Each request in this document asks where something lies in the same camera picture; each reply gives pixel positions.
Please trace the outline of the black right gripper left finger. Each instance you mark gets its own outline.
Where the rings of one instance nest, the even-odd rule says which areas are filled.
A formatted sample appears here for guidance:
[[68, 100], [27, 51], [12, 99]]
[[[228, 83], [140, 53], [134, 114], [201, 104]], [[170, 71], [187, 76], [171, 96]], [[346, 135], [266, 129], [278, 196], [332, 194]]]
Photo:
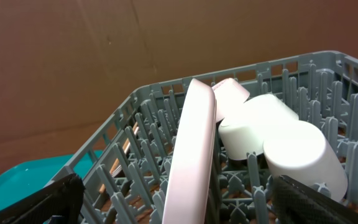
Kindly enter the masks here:
[[85, 186], [69, 174], [0, 211], [0, 224], [78, 223]]

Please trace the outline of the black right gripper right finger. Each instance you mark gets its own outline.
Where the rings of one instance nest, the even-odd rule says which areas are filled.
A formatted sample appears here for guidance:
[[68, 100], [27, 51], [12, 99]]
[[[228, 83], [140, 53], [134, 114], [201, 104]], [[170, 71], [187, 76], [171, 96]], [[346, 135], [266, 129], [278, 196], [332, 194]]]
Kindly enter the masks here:
[[274, 178], [273, 210], [281, 224], [358, 224], [358, 213], [287, 175]]

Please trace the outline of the white plastic cup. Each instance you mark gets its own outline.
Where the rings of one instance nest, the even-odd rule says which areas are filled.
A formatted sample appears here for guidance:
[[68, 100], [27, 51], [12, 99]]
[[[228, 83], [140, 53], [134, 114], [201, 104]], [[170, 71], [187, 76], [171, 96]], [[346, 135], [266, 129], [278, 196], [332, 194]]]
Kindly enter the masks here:
[[341, 201], [347, 191], [347, 175], [321, 130], [306, 121], [281, 125], [263, 142], [272, 177], [287, 175], [310, 187], [325, 183], [331, 199]]

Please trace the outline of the light green bowl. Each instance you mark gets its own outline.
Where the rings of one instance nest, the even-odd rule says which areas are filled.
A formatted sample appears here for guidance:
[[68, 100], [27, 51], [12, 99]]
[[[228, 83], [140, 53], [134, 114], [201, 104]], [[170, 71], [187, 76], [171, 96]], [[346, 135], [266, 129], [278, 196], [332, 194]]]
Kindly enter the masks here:
[[218, 132], [228, 158], [247, 159], [248, 154], [263, 153], [264, 139], [284, 124], [299, 116], [273, 94], [256, 96], [228, 114], [220, 123]]

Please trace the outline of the large white plate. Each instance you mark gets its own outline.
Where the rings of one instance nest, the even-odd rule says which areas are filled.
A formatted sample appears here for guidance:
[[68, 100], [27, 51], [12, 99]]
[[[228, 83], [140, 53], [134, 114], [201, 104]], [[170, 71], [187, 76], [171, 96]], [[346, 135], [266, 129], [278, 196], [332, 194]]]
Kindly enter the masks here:
[[194, 78], [188, 87], [178, 125], [163, 223], [204, 223], [215, 127], [214, 91]]

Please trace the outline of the pink bowl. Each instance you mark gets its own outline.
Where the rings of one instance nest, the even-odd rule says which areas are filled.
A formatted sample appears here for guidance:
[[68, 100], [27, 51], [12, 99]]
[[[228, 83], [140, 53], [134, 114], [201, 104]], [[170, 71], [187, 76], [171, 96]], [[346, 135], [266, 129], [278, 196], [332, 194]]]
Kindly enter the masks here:
[[250, 92], [233, 78], [220, 81], [212, 89], [216, 99], [216, 122], [222, 121], [231, 111], [250, 97]]

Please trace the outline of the wooden chopstick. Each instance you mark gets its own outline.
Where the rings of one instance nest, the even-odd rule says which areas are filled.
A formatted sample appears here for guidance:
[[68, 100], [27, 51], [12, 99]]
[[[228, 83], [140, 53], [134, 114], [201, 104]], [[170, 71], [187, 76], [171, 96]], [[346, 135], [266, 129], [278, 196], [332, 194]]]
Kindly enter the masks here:
[[[136, 122], [135, 125], [132, 127], [132, 130], [133, 130], [134, 134], [137, 134], [137, 132], [138, 132], [138, 130], [139, 130], [139, 128], [138, 128], [138, 122]], [[126, 141], [125, 141], [125, 143], [124, 143], [124, 153], [125, 153], [125, 154], [128, 153], [130, 145], [131, 145], [131, 144], [130, 144], [129, 140], [126, 139]], [[110, 173], [111, 175], [117, 174], [117, 173], [118, 173], [118, 171], [117, 171], [117, 170], [118, 170], [118, 167], [119, 167], [119, 159], [116, 159], [116, 160], [114, 161], [114, 163], [113, 163], [113, 165], [112, 165], [112, 167], [111, 167], [109, 173]], [[104, 191], [105, 191], [105, 189], [106, 189], [106, 187], [105, 187], [105, 185], [103, 184], [103, 185], [101, 186], [101, 188], [99, 189], [99, 193], [100, 193], [100, 194], [103, 194]]]

